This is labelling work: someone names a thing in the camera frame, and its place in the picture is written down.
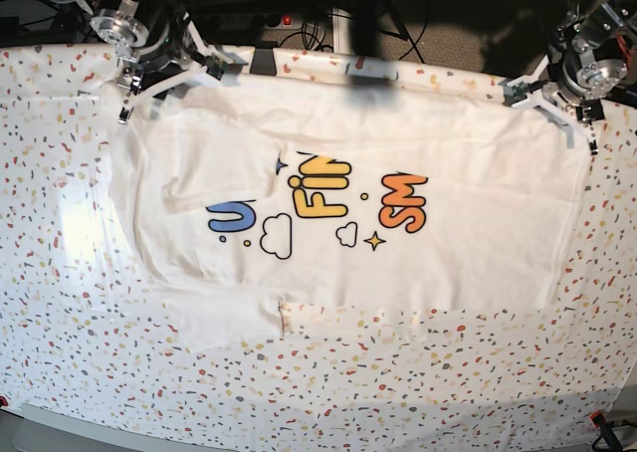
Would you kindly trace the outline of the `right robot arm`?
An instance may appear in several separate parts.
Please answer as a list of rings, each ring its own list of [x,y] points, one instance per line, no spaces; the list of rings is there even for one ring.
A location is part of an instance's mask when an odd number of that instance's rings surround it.
[[[214,86],[245,62],[200,35],[186,0],[48,0],[75,4],[91,29],[122,62],[118,85],[126,89],[118,116],[126,124],[146,100],[190,81]]]

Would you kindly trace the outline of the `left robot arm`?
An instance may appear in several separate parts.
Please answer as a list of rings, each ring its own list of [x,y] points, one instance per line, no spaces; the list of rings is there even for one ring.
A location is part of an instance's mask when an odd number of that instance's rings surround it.
[[[541,111],[569,136],[584,137],[595,155],[602,101],[628,76],[635,48],[636,0],[606,0],[588,13],[570,10],[549,32],[532,74],[503,82],[506,104]]]

